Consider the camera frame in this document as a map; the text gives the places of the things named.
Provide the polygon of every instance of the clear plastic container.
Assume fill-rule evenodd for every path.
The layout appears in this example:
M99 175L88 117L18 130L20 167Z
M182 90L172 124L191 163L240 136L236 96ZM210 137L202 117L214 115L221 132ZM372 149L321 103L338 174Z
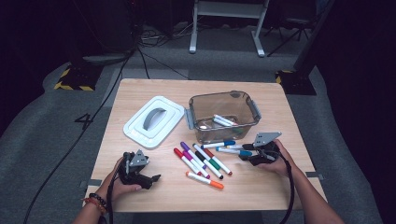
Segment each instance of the clear plastic container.
M217 143L244 138L262 115L259 108L243 91L228 91L190 98L186 109L189 128L195 130L201 144ZM214 121L219 115L234 124Z

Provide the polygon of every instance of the metal stand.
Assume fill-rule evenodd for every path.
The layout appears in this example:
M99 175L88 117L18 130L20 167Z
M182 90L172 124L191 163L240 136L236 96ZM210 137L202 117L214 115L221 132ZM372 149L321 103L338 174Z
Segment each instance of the metal stand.
M198 15L205 15L258 19L259 21L256 31L252 31L251 35L253 37L259 57L264 57L265 53L262 49L262 43L260 42L259 34L267 8L268 1L265 1L264 4L238 4L195 0L190 53L196 52Z

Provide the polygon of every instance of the orange marker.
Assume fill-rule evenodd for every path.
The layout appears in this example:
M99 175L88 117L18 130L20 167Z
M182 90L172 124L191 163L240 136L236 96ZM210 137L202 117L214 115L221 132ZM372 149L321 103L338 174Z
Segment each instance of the orange marker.
M204 183L206 183L208 185L211 185L211 186L213 186L213 187L215 187L217 189L224 189L224 186L222 184L220 184L219 182L216 182L216 181L213 181L213 180L210 180L210 179L206 179L206 178L204 178L204 177L202 177L200 175L193 174L193 173L191 173L189 171L186 172L186 176L188 176L189 178L196 179L196 180L199 180L201 182L204 182Z

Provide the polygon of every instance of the marker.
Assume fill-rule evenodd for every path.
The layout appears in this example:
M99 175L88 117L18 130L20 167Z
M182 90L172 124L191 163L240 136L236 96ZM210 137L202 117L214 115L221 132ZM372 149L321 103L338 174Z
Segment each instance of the marker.
M198 147L198 145L194 143L192 144L192 146L195 147L195 149L197 149L197 151L199 151L205 157L205 159L209 161L210 164L212 164L217 170L220 169L220 166L214 160L212 160L212 158L206 155L206 153L200 147Z
M203 178L203 177L201 177L199 175L195 175L195 174L193 174L191 172L186 172L186 176L188 176L191 179L196 179L196 180L199 180L201 182L204 182L204 183L206 183L206 184L208 184L210 186L213 186L213 187L215 187L217 189L224 189L224 185L220 184L219 182L216 182L216 181L210 180L210 179L205 179L205 178Z
M226 142L220 142L220 143L201 145L201 149L209 148L209 147L226 147L226 146L230 146L230 145L235 145L235 141L226 141Z
M221 120L221 119L213 118L213 121L215 121L218 124L221 124L222 126L226 126L226 127L233 126L232 124L227 123L227 122L225 122L224 120Z
M205 148L205 149L204 149L204 152L205 152L210 158L212 158L212 160L214 160L214 161L221 167L221 169L223 169L223 170L225 171L225 173L227 173L227 175L232 175L232 174L233 174L233 172L231 172L231 171L227 168L227 166L225 166L221 161L219 161L219 159L216 158L215 155L213 155L213 154L209 151L209 149Z
M227 146L227 148L232 148L232 149L244 149L243 145L232 145L232 146Z
M216 168L215 168L209 161L207 161L207 160L205 159L205 157L201 154L201 152L196 151L196 152L195 152L195 155L196 155L201 161L203 161L204 164L206 164L206 166L209 167L209 169L213 172L213 174L215 174L218 178L220 178L220 179L224 178L224 176L223 176L218 170L216 170Z
M205 165L203 162L201 162L201 160L200 160L197 156L195 156L195 154L192 152L192 150L190 150L190 148L187 146L186 143L180 142L180 145L181 145L181 147L184 148L184 150L186 150L187 152L189 152L189 154L192 156L192 158L193 158L202 168L206 169L206 165Z
M192 158L192 156L191 156L186 150L183 150L183 155L184 155L184 157L187 158L187 160L189 160L189 161L192 163L192 165L194 165L194 166L201 172L201 174L202 174L204 177L210 178L210 175L209 175L201 166L199 166L199 164L197 163L197 161L195 161L195 160Z
M185 156L183 156L183 153L179 151L176 147L174 148L174 152L198 175L201 174L201 172L196 168Z
M228 153L238 154L238 155L241 155L241 156L251 156L251 155L253 155L253 153L251 153L251 151L239 150L239 149L229 149L229 148L224 148L224 147L216 147L216 151L228 152Z
M228 124L230 124L230 125L238 125L237 123L235 123L235 122L233 122L233 121L231 121L231 120L229 120L229 119L225 119L224 117L222 117L222 116L220 116L220 115L214 115L214 117L215 117L215 119L221 120L221 121L223 121L223 122L225 122L225 123L228 123Z

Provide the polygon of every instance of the black cable on floor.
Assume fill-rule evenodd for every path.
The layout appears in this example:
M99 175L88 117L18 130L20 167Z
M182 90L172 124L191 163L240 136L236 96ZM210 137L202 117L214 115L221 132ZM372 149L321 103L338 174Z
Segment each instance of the black cable on floor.
M139 50L140 56L142 56L143 64L145 65L146 76L148 77L148 79L150 79L150 77L149 77L149 71L148 71L148 66L146 65L145 57L143 56L143 53L142 53L142 51L140 50L139 47L137 47L137 50Z
M153 58L153 57L147 55L146 53L143 53L140 49L139 49L139 52L140 52L140 54L142 55L143 62L144 62L144 64L145 64L145 68L146 68L146 72L147 72L148 70L147 70L146 61L145 61L143 55L145 55L145 56L149 57L150 59L154 60L155 62L160 63L160 64L162 64L163 66L165 66L165 67L171 69L172 71L178 73L179 75L181 75L182 77L186 78L187 80L191 80L189 77L186 77L186 76L184 76L183 74L179 73L177 70L175 70L175 69L172 68L171 66L169 66L169 65L167 65L167 64L165 64L165 63L162 63L162 62L158 61L156 58Z
M111 88L110 92L108 93L106 99L102 102L102 104L99 106L99 108L96 110L96 112L93 114L92 116L92 121L93 119L96 117L96 115L99 113L99 111L102 109L102 107L105 105L105 102L108 100L108 98L110 97L111 92L113 92L114 88L116 87L116 84L118 83L118 80L120 78L120 75L122 73L122 69L124 68L125 64L128 63L129 59L131 58L131 56L134 53L131 51L131 53L129 54L129 56L125 59L125 61L123 62L120 72L116 78L116 81L113 84L113 87ZM64 160L67 158L67 156L70 154L70 152L72 152L72 150L74 149L74 147L76 146L76 144L79 142L79 140L81 139L81 137L84 135L84 133L88 130L88 128L90 127L91 122L87 123L87 127L85 129L83 129L83 131L81 132L81 134L78 136L78 138L76 139L76 141L73 143L73 145L67 150L67 152L64 154L64 156L61 158L61 160L56 164L55 168L53 168L53 170L50 172L49 176L44 180L43 184L40 186L40 188L38 189L38 191L35 194L35 197L33 198L33 200L31 201L28 210L26 211L26 215L23 221L23 224L27 223L27 220L29 218L30 212L32 211L33 205L35 204L35 200L37 199L38 195L40 194L41 190L46 186L46 184L49 182L50 178L52 177L52 175L56 172L56 170L61 166L62 162L64 162Z

